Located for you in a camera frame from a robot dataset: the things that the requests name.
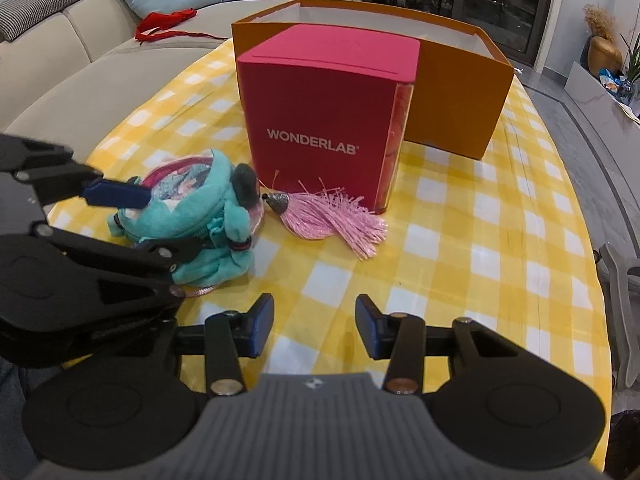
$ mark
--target pink tassel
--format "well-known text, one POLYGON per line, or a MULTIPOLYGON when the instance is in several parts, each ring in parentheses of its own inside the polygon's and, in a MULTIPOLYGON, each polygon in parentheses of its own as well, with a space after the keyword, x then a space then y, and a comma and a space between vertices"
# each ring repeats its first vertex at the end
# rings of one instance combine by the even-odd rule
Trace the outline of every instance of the pink tassel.
POLYGON ((376 255, 386 237, 386 222, 341 189, 321 193, 273 193, 262 196, 286 227, 306 240, 340 235, 361 260, 376 255))

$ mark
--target table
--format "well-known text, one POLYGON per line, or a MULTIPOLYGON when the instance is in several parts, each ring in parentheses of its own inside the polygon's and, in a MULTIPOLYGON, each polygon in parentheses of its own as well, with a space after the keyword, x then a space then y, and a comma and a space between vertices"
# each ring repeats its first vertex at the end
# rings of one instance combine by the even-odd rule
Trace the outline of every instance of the table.
MULTIPOLYGON (((250 160, 232 40, 135 110, 88 163, 127 179, 207 148, 250 160)), ((72 199, 50 221, 111 240, 110 214, 72 199)), ((482 161, 404 143, 385 219, 386 242, 361 262, 337 237, 301 240, 269 213, 248 275, 186 301, 178 320, 245 310, 270 292, 274 325, 264 355, 243 363, 249 386, 261 371, 366 370, 380 383, 385 363, 367 357, 353 319, 356 295, 366 292, 385 312, 428 324, 472 317, 587 383, 610 413, 606 320, 588 232, 562 160, 516 78, 482 161)), ((446 359, 427 359, 425 372, 425 388, 438 388, 446 359)), ((202 358, 185 359, 182 379, 204 390, 202 358)), ((607 433, 593 458, 599 467, 607 433)))

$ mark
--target gold vase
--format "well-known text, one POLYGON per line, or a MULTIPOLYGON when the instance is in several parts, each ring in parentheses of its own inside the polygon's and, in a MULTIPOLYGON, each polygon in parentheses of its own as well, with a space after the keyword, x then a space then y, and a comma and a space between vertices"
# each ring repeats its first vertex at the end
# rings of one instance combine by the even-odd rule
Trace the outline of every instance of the gold vase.
POLYGON ((601 68, 606 68, 613 75, 616 75, 622 68, 622 54, 610 41, 594 36, 589 43, 587 64, 589 72, 594 77, 598 76, 601 68))

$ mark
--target dried flower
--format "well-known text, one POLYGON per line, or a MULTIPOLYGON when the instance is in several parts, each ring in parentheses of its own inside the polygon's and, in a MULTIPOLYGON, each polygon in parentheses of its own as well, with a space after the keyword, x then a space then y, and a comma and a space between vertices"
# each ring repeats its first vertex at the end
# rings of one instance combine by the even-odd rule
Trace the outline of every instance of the dried flower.
POLYGON ((606 10, 591 4, 585 5, 584 21, 594 36, 613 42, 614 20, 606 10))

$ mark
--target plush coin purse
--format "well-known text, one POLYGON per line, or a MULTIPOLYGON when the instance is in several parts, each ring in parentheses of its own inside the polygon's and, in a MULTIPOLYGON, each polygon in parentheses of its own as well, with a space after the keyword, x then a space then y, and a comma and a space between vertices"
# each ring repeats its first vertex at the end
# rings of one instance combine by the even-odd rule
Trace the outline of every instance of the plush coin purse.
POLYGON ((109 218, 114 236, 133 243, 161 238, 202 239, 202 250, 173 272, 175 283, 216 286, 247 272, 252 233, 264 213, 258 178, 218 150, 172 160, 130 181, 151 188, 142 210, 120 209, 109 218))

